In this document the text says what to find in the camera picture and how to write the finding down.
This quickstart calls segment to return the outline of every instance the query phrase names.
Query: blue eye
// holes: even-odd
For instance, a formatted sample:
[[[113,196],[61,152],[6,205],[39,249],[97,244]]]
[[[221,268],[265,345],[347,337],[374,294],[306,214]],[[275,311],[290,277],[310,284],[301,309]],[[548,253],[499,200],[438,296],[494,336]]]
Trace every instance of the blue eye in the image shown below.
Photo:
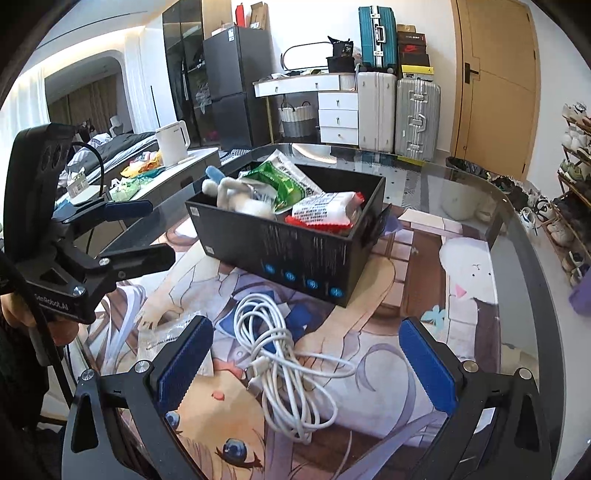
[[[173,430],[176,430],[178,427],[178,424],[181,423],[181,415],[179,415],[175,411],[169,411],[164,416],[164,418],[166,419],[166,421],[170,425],[170,428],[172,428]]]
[[[223,455],[232,463],[243,463],[247,454],[246,444],[242,440],[228,439],[223,445]]]

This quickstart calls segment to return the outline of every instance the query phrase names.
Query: wooden door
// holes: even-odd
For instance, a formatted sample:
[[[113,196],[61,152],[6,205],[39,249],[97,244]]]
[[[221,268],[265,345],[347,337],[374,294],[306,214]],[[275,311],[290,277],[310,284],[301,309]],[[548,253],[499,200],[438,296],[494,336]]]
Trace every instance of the wooden door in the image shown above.
[[[540,90],[529,9],[514,0],[457,0],[457,6],[463,58],[452,155],[521,179],[533,149]]]

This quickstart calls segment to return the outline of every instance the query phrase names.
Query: blue gripper pad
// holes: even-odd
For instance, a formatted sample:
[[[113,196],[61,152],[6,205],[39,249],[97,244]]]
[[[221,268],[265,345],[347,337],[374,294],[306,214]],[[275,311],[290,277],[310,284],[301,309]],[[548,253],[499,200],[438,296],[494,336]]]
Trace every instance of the blue gripper pad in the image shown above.
[[[164,345],[154,359],[156,409],[161,415],[176,410],[191,386],[213,343],[213,325],[203,316],[195,317],[183,333]]]
[[[435,409],[451,416],[456,409],[457,397],[450,372],[410,320],[402,322],[398,340]]]

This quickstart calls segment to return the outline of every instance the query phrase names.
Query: white suitcase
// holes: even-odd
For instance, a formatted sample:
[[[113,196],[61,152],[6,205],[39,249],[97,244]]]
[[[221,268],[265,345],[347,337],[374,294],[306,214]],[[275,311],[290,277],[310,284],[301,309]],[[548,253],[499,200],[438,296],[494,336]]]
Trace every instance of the white suitcase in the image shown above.
[[[362,72],[357,80],[359,148],[392,153],[396,111],[396,76]]]

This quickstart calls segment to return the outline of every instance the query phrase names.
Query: anime desk mat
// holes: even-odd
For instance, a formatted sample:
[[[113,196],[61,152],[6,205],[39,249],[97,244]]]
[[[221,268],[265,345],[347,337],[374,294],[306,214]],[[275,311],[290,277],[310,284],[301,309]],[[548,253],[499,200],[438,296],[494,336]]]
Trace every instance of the anime desk mat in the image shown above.
[[[400,349],[401,321],[420,318],[460,360],[475,360],[485,371],[500,369],[501,335],[481,233],[417,210],[392,206],[391,215],[404,229],[378,240],[347,308],[207,257],[187,218],[157,240],[175,249],[175,265],[120,282],[98,306],[97,321],[81,330],[83,353],[103,374],[127,371],[141,359],[138,338],[146,329],[198,312],[215,326],[211,358],[173,414],[173,426],[209,479],[405,478],[445,415],[434,411]],[[254,292],[274,298],[296,350],[358,366],[351,377],[324,379],[339,414],[310,445],[267,428],[259,401],[242,381],[248,354],[233,337],[233,309]],[[308,366],[335,369],[319,360]]]

